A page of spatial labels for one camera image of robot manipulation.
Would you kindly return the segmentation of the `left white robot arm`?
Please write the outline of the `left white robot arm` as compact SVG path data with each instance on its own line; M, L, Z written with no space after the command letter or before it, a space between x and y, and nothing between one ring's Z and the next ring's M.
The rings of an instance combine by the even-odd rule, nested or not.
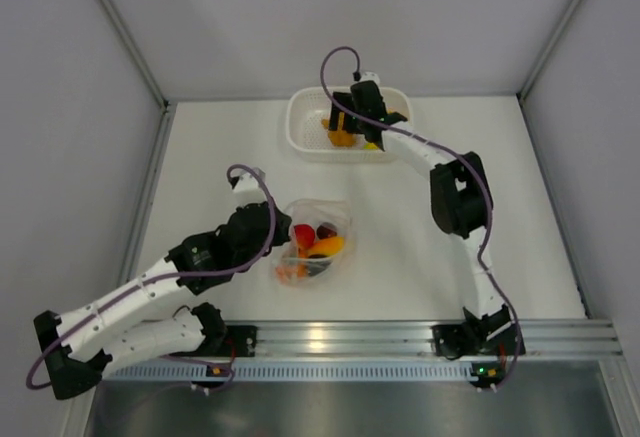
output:
M197 299L288 243L291 224L267 202L239 207L227 223L185 238L97 301L36 316L54 397L75 398L116 371L156 357L227 354L229 332L220 310Z

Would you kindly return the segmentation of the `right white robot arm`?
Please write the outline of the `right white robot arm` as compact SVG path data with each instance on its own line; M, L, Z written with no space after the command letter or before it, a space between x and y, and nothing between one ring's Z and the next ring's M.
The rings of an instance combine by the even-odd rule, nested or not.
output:
M345 114L345 131L363 135L428 179L436 226L459 242L469 259L462 321L432 328L436 354L449 360L475 355L518 358L524 353L519 319L486 260L494 205L479 155L461 155L417 134L404 115L387 110L371 80L356 82L345 93L323 91L332 111Z

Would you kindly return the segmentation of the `clear zip top bag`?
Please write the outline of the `clear zip top bag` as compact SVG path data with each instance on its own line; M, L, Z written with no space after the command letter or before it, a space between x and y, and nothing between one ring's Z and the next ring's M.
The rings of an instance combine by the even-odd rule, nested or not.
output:
M291 202L285 213L292 218L290 241L275 253L271 261L272 276L280 264L303 264L308 278L288 287L311 287L330 278L354 252L356 243L351 205L344 200L299 199ZM337 230L336 237L319 240L316 236L311 247L301 247L294 236L294 226L308 224L315 229L322 223L331 223Z

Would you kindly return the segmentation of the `orange fake food piece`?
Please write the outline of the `orange fake food piece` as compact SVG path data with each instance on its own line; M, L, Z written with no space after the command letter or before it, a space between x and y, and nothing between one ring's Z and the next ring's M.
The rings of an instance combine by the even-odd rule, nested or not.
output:
M338 128L336 130L330 130L329 119L322 119L321 124L327 133L327 137L333 147L337 148L355 148L357 146L357 137L355 134L348 133L344 130L345 113L340 112L338 114Z

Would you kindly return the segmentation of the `dark fake plum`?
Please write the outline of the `dark fake plum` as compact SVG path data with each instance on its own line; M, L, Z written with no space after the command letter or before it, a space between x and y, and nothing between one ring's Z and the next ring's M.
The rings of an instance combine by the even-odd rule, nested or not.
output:
M316 236L319 240L336 237L337 235L338 235L338 230L331 223L325 222L316 228Z

